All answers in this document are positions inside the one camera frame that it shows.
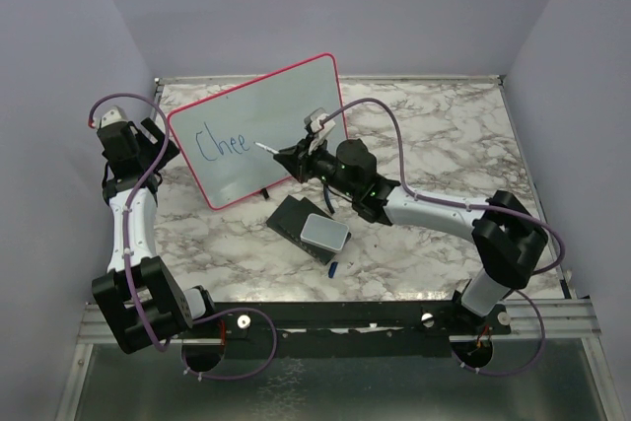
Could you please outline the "blue whiteboard marker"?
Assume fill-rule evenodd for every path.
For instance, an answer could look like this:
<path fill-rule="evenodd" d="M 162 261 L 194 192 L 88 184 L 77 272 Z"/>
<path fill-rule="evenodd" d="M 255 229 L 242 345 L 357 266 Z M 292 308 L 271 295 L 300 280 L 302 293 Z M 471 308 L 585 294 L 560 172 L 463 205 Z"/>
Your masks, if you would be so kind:
<path fill-rule="evenodd" d="M 262 144 L 260 142 L 254 142 L 254 144 L 257 147 L 259 147 L 260 149 L 264 150 L 265 152 L 267 152 L 267 153 L 269 153 L 271 155 L 276 155 L 276 154 L 279 153 L 277 150 L 273 149 L 272 147 L 264 145 L 264 144 Z"/>

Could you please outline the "pink framed whiteboard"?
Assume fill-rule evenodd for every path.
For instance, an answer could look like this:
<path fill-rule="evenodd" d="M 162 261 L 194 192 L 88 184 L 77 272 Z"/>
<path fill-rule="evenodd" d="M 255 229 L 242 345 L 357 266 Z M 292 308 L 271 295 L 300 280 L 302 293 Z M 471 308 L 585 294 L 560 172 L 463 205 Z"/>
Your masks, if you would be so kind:
<path fill-rule="evenodd" d="M 336 60 L 323 53 L 180 106 L 167 121 L 206 203 L 221 210 L 291 177 L 261 145 L 293 146 L 305 118 L 341 106 Z"/>

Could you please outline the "blue marker cap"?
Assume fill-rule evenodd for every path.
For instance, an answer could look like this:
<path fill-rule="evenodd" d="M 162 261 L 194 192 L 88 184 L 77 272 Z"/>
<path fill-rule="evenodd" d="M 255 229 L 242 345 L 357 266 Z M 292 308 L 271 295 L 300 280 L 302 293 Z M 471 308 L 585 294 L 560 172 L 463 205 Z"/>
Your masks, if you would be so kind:
<path fill-rule="evenodd" d="M 337 262 L 337 261 L 332 261 L 332 262 L 329 264 L 329 267 L 328 267 L 328 270 L 327 270 L 327 276 L 328 276 L 330 279 L 332 279 L 332 278 L 334 277 L 334 274 L 335 274 L 335 272 L 336 272 L 337 266 L 338 266 L 338 262 Z"/>

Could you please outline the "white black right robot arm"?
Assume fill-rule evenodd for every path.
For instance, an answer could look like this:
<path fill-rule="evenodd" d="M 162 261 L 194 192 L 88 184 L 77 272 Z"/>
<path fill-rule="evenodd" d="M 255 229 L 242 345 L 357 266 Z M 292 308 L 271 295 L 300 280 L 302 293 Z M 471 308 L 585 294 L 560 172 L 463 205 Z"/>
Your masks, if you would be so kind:
<path fill-rule="evenodd" d="M 470 202 L 438 194 L 414 198 L 401 182 L 378 173 L 376 157 L 360 139 L 341 142 L 333 154 L 325 144 L 309 148 L 303 139 L 271 155 L 297 181 L 315 178 L 344 195 L 369 223 L 422 227 L 475 245 L 482 269 L 453 309 L 460 331 L 479 330 L 500 300 L 527 286 L 548 237 L 512 193 Z"/>

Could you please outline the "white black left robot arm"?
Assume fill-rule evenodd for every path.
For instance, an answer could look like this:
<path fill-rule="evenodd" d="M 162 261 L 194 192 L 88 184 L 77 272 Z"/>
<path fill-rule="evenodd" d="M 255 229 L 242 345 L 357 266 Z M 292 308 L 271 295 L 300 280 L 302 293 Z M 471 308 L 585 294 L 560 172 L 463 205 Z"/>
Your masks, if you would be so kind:
<path fill-rule="evenodd" d="M 99 120 L 97 135 L 106 159 L 102 188 L 113 217 L 113 248 L 92 294 L 116 342 L 132 354 L 187 330 L 211 334 L 218 314 L 208 291 L 181 289 L 156 250 L 160 171 L 179 154 L 177 145 L 152 119 L 136 126 L 117 106 Z"/>

